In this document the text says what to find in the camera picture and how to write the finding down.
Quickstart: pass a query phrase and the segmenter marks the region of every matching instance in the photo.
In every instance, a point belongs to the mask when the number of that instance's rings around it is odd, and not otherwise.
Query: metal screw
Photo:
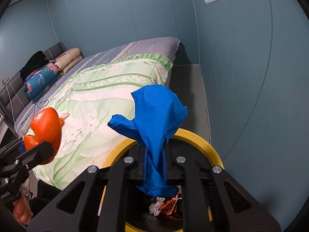
[[[87,168],[88,173],[95,173],[97,170],[96,166],[90,166]]]
[[[178,163],[184,163],[184,162],[186,161],[186,158],[183,157],[183,156],[178,156],[178,157],[176,158],[176,161],[177,161]]]
[[[124,158],[123,160],[125,161],[125,163],[132,163],[134,161],[134,159],[131,156],[128,156]]]
[[[214,173],[221,173],[222,172],[222,168],[219,167],[219,166],[214,166],[213,167],[213,171],[214,171]]]

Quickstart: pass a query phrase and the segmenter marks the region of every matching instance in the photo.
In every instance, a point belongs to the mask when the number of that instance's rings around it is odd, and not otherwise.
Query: wall outlet
[[[4,79],[1,80],[1,84],[4,85],[9,80],[9,76],[6,76]]]

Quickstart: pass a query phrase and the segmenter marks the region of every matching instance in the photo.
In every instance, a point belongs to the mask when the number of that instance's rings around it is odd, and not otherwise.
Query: bed
[[[46,58],[52,60],[65,52],[66,49],[62,43],[57,43],[44,52]],[[23,90],[24,82],[18,71],[7,81],[7,88],[3,86],[0,91],[0,110],[4,113],[4,122],[7,127],[19,137],[14,129],[14,120],[22,113],[24,108],[30,103]]]
[[[28,102],[15,116],[19,137],[27,119],[40,107],[70,114],[62,128],[58,154],[53,162],[34,168],[36,177],[64,189],[89,165],[102,167],[110,151],[125,138],[107,127],[107,122],[114,114],[134,118],[131,92],[148,84],[168,86],[178,45],[177,38],[153,38],[97,53],[61,76],[38,107]]]

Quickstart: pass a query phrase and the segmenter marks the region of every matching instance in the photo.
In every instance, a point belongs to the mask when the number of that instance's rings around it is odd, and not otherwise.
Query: blue plastic bag
[[[187,107],[177,95],[162,85],[147,85],[134,91],[135,117],[128,120],[113,115],[108,126],[116,132],[146,145],[144,185],[138,187],[156,197],[174,197],[178,188],[166,185],[166,161],[163,143],[176,133],[187,117]]]

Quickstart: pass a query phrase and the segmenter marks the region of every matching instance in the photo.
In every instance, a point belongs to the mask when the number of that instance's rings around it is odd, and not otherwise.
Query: bed frame
[[[46,55],[47,59],[53,60],[65,51],[66,49],[63,43],[59,42],[50,47],[48,50],[44,51],[44,54]],[[3,86],[2,90],[0,91],[0,110],[4,114],[4,123],[13,132],[13,134],[18,137],[14,129],[14,119],[17,119],[23,109],[30,103],[30,100],[24,93],[24,82],[20,77],[20,71],[18,71],[6,83],[7,88],[6,86]]]

